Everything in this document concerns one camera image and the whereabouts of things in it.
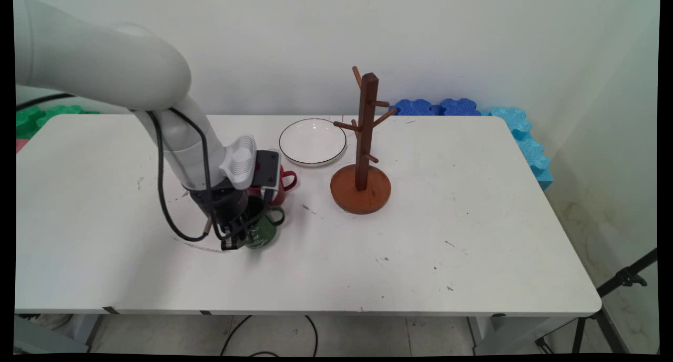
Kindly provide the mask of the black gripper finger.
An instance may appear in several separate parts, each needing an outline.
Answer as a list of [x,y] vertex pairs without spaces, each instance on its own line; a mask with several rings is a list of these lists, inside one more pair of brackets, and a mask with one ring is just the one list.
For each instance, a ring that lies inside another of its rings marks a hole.
[[243,228],[254,226],[264,214],[264,201],[258,196],[248,197],[246,209],[243,212]]
[[249,231],[239,230],[237,233],[225,233],[226,229],[221,229],[221,251],[238,250],[249,244]]

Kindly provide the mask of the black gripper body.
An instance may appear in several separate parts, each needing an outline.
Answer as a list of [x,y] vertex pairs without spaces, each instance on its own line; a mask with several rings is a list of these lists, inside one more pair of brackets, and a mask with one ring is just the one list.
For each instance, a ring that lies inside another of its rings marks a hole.
[[212,210],[223,236],[234,234],[243,237],[243,225],[248,220],[245,214],[249,196],[247,190],[237,190],[232,185],[215,185],[211,188]]

